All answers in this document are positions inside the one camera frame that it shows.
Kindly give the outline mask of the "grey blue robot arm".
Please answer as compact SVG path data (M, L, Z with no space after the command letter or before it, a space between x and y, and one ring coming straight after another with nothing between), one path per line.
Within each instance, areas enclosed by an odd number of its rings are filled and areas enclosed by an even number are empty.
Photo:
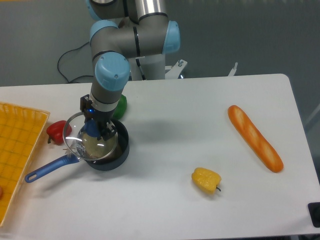
M90 28L93 68L90 93L80 100L88 135L108 140L115 109L130 76L129 59L177 52L179 25L168 19L163 0L87 0L96 21Z

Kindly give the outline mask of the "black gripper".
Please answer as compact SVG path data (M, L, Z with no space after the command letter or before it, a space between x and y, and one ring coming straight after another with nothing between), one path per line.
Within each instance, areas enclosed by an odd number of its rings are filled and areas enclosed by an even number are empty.
M102 103L95 99L92 94L87 94L80 98L80 111L84 114L84 122L95 121L97 125L96 139L98 141L109 140L118 133L116 126L111 121L116 107L117 101Z

